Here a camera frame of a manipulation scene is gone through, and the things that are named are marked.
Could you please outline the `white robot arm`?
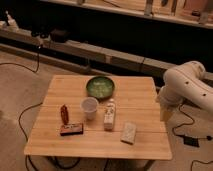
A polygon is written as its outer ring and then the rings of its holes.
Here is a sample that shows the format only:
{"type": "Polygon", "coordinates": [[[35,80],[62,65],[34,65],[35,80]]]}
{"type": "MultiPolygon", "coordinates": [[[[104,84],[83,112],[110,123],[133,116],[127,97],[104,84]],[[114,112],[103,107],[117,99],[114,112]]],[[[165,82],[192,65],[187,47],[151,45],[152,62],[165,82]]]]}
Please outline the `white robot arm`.
{"type": "Polygon", "coordinates": [[[202,79],[205,67],[198,61],[186,62],[172,67],[163,75],[164,86],[157,100],[162,107],[176,107],[183,99],[188,99],[200,108],[213,113],[213,87],[202,79]]]}

